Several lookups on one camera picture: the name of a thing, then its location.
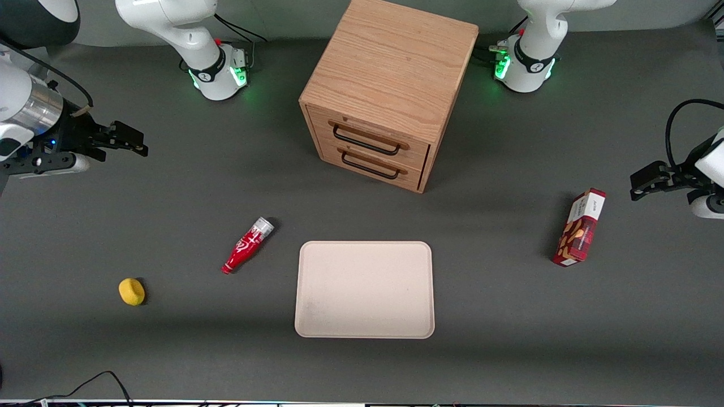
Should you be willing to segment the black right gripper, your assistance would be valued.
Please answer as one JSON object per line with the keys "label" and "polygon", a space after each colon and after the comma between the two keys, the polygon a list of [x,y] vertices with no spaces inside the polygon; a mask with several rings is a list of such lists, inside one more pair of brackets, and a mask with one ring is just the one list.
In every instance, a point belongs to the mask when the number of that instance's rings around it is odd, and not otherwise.
{"label": "black right gripper", "polygon": [[44,144],[50,152],[72,152],[98,162],[106,162],[106,150],[129,150],[147,157],[142,132],[120,121],[109,126],[98,124],[87,112],[72,116],[79,110],[75,104],[64,104],[56,124],[44,132]]}

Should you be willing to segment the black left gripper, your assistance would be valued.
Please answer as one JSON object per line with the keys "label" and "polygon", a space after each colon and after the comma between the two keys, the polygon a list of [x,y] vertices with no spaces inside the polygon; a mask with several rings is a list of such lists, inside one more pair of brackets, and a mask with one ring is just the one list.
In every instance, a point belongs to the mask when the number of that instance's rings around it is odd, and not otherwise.
{"label": "black left gripper", "polygon": [[636,202],[653,193],[680,189],[709,192],[710,178],[695,166],[708,153],[709,149],[693,149],[683,162],[677,164],[672,149],[669,149],[670,166],[663,161],[654,161],[630,176],[631,201]]}

